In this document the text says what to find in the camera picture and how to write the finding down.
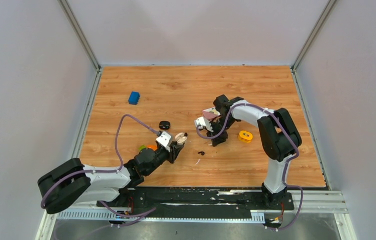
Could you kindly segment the white earbud charging case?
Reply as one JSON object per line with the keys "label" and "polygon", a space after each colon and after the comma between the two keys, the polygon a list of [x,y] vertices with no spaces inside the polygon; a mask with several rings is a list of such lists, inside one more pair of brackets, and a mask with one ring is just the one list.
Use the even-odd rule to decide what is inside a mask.
{"label": "white earbud charging case", "polygon": [[175,136],[175,141],[178,145],[183,145],[185,141],[187,140],[187,133],[186,132],[180,132]]}

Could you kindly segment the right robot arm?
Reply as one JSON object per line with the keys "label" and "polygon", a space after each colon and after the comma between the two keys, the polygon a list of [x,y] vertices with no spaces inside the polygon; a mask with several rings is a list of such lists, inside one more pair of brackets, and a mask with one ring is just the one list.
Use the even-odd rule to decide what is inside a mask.
{"label": "right robot arm", "polygon": [[287,192],[290,162],[299,156],[298,148],[302,144],[290,113],[285,108],[262,108],[241,97],[228,99],[224,94],[213,104],[217,115],[211,119],[199,117],[195,121],[197,130],[205,129],[204,139],[210,139],[215,147],[227,140],[227,130],[235,122],[244,121],[257,127],[263,150],[269,158],[261,201],[266,208],[275,208]]}

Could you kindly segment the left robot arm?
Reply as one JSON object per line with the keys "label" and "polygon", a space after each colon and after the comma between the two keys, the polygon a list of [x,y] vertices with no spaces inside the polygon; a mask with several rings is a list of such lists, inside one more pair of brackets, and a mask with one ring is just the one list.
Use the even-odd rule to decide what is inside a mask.
{"label": "left robot arm", "polygon": [[124,206],[129,200],[128,188],[144,181],[165,161],[174,163],[184,143],[173,141],[169,149],[142,149],[122,167],[95,167],[72,158],[37,181],[42,200],[41,208],[48,214],[60,213],[75,203],[103,201]]}

